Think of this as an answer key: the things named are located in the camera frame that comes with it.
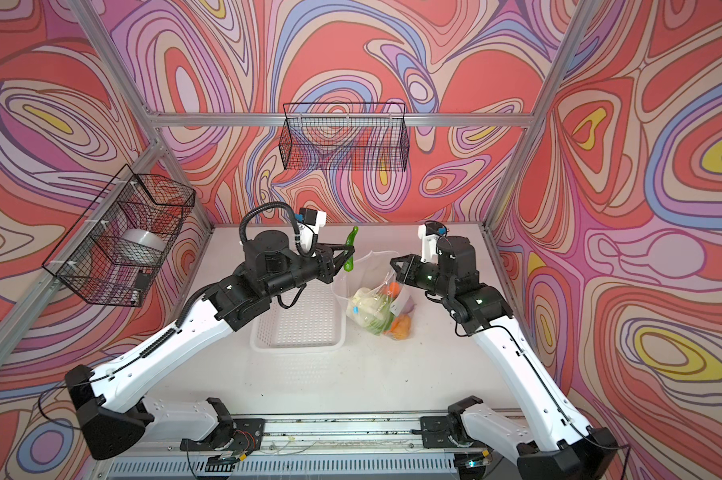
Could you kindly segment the green toy pepper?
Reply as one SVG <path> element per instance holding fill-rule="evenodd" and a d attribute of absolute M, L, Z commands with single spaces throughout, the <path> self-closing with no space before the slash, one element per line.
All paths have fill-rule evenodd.
<path fill-rule="evenodd" d="M 348 256 L 348 258 L 346 259 L 346 261 L 343 265 L 343 269 L 346 272 L 352 272 L 354 269 L 355 239 L 356 239 L 358 232 L 359 232 L 359 227 L 353 226 L 345 240 L 345 245 L 352 250 L 352 252 L 350 253 L 350 255 Z"/>

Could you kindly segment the clear zip top bag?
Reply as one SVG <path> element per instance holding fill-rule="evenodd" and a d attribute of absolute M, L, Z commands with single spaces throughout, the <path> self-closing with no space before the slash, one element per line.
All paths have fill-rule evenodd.
<path fill-rule="evenodd" d="M 346 318 L 361 329 L 403 341 L 413 333 L 416 304 L 413 289 L 396 280 L 390 265 L 399 256 L 386 250 L 353 257 L 353 269 L 341 270 L 332 292 Z"/>

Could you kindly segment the green toy lettuce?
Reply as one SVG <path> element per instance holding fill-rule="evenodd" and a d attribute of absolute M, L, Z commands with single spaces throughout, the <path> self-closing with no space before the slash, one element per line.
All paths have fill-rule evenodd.
<path fill-rule="evenodd" d="M 362 287 L 349 299 L 346 315 L 367 332 L 380 335 L 393 322 L 392 303 L 393 300 L 378 289 Z"/>

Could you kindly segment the tan toy potato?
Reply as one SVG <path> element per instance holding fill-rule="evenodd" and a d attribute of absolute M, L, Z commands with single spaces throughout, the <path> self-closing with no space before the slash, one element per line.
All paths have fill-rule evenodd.
<path fill-rule="evenodd" d="M 406 340 L 410 336 L 411 325 L 411 317 L 409 315 L 402 314 L 393 320 L 387 334 L 394 340 Z"/>

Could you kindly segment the white plastic perforated basket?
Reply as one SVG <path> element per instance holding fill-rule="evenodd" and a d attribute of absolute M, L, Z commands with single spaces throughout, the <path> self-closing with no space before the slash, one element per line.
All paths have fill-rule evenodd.
<path fill-rule="evenodd" d="M 295 306 L 283 309 L 275 304 L 254 321 L 250 346 L 268 354 L 334 351 L 345 343 L 345 322 L 331 286 L 311 283 Z"/>

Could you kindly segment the orange toy carrot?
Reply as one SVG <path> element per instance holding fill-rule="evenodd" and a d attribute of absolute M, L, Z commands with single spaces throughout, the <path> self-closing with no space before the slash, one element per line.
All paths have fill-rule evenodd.
<path fill-rule="evenodd" d="M 391 299 L 396 299 L 400 295 L 401 290 L 402 287 L 399 283 L 391 282 L 384 287 L 383 293 Z"/>

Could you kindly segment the purple toy onion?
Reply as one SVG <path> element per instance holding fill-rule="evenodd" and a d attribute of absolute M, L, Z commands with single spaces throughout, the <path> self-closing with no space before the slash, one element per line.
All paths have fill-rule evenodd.
<path fill-rule="evenodd" d="M 402 314 L 408 315 L 414 307 L 414 301 L 411 298 L 407 298 L 406 300 L 396 300 L 395 303 L 391 305 L 391 311 L 396 316 L 400 316 Z"/>

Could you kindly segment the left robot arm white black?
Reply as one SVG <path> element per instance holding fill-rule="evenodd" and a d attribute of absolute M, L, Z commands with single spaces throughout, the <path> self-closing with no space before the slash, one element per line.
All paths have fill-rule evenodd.
<path fill-rule="evenodd" d="M 177 440 L 184 451 L 233 449 L 238 427 L 220 399 L 171 404 L 147 393 L 195 354 L 266 313 L 282 294 L 301 293 L 313 280 L 332 283 L 355 251 L 314 241 L 303 256 L 278 230 L 262 231 L 242 247 L 244 260 L 233 273 L 194 292 L 172 323 L 109 362 L 66 374 L 93 459 L 114 458 L 142 440 Z"/>

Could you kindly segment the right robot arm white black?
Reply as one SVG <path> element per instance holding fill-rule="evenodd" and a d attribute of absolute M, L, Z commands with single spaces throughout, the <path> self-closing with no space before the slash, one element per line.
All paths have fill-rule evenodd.
<path fill-rule="evenodd" d="M 600 479 L 623 445 L 594 427 L 568 400 L 526 340 L 505 297 L 480 279 L 476 252 L 461 236 L 429 235 L 423 255 L 395 257 L 397 282 L 422 290 L 499 370 L 526 422 L 470 396 L 448 408 L 450 440 L 480 443 L 514 464 L 524 479 Z"/>

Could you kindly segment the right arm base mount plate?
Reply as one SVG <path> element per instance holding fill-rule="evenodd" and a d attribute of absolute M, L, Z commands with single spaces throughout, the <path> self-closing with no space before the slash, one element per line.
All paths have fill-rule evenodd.
<path fill-rule="evenodd" d="M 460 421 L 453 415 L 422 416 L 420 426 L 412 433 L 421 437 L 427 449 L 480 449 L 493 451 L 485 443 L 468 436 Z"/>

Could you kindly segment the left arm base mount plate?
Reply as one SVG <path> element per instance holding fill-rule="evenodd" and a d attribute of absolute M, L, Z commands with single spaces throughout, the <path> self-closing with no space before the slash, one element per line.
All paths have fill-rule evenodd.
<path fill-rule="evenodd" d="M 263 418 L 239 418 L 223 422 L 202 440 L 182 439 L 180 450 L 250 454 L 260 449 L 265 424 Z"/>

